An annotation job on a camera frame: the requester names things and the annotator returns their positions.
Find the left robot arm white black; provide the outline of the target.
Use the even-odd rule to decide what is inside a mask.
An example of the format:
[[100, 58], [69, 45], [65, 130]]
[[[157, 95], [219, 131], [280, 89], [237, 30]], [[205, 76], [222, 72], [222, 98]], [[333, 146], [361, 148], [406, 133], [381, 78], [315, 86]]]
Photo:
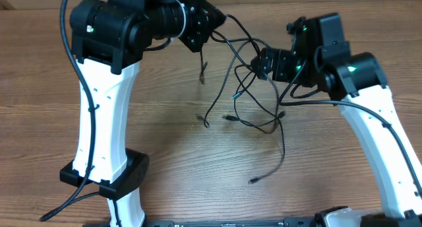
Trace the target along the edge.
[[199, 52], [225, 15], [207, 0], [82, 0], [62, 27], [63, 43], [80, 81], [80, 128], [73, 161], [59, 174], [82, 189], [99, 187], [110, 226], [145, 226], [139, 187], [146, 154], [125, 145], [131, 91], [153, 40], [181, 40]]

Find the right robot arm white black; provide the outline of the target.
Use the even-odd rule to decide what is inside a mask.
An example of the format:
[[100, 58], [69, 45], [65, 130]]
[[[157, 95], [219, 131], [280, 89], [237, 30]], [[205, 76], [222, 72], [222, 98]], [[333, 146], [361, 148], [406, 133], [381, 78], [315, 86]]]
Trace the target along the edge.
[[301, 17], [286, 30], [291, 49], [264, 48], [251, 62], [254, 73], [327, 93], [359, 139], [382, 204], [380, 211], [327, 209], [315, 214], [313, 226], [420, 226], [421, 163], [376, 57], [351, 53], [338, 13]]

